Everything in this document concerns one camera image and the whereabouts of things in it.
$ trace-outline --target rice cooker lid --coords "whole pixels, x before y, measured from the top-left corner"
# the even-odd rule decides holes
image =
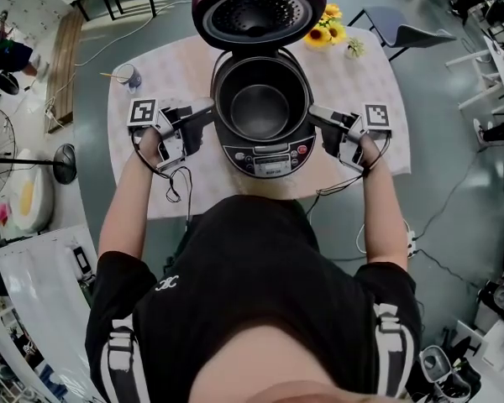
[[[198,33],[221,50],[278,49],[308,33],[327,0],[192,0]]]

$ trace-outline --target white logo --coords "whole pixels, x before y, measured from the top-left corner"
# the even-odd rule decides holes
[[[168,288],[173,288],[174,286],[177,285],[177,282],[174,282],[174,280],[179,279],[179,275],[172,276],[170,278],[166,278],[165,280],[162,280],[159,283],[159,286],[155,288],[155,291],[160,291],[160,290],[166,290]]]

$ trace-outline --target black inner pot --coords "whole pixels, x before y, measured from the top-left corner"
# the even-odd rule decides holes
[[[234,133],[256,141],[287,136],[306,116],[301,75],[280,60],[255,57],[226,72],[217,93],[218,114]]]

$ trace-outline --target black t-shirt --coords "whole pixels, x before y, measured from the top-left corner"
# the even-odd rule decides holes
[[[152,401],[187,402],[202,366],[247,322],[275,321],[308,348],[336,384],[373,393],[378,375],[373,304],[398,306],[416,348],[421,320],[409,274],[391,263],[355,277],[325,259],[302,209],[234,196],[206,212],[160,282],[127,254],[97,266],[86,350],[97,389],[113,319],[133,312]]]

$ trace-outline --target hand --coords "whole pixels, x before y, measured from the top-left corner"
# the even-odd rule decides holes
[[[360,147],[362,148],[362,158],[366,167],[372,165],[381,154],[379,148],[377,148],[377,145],[368,134],[365,134],[362,138],[360,138]]]
[[[144,131],[142,140],[140,140],[140,153],[153,167],[160,162],[159,154],[160,134],[154,128],[148,128]]]

